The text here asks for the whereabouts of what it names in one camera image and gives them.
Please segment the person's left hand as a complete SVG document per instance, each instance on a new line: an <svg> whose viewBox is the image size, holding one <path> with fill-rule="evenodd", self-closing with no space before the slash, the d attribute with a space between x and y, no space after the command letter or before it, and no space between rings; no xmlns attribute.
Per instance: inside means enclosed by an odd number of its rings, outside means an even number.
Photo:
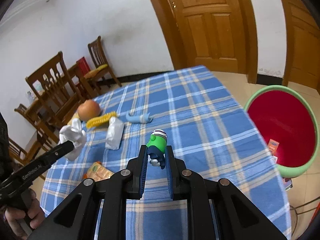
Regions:
<svg viewBox="0 0 320 240"><path fill-rule="evenodd" d="M31 196L31 206L28 209L28 217L32 220L30 222L30 227L36 229L45 219L45 214L40 207L40 202L36 198L36 192L33 189L28 189L29 195ZM5 210L6 220L12 229L13 233L18 237L18 239L27 239L27 233L18 223L19 220L25 217L25 212L14 207L7 207Z"/></svg>

